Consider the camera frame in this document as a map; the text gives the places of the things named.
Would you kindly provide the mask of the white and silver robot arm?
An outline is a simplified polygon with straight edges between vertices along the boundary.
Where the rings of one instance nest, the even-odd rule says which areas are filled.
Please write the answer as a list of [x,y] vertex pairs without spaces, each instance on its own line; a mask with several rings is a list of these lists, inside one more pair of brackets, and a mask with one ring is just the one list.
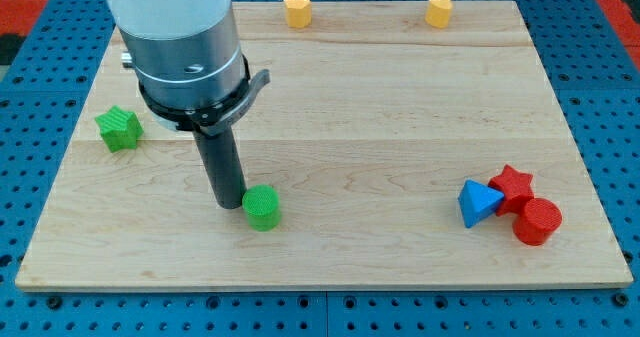
[[147,106],[176,130],[217,135],[269,83],[251,74],[232,0],[106,0]]

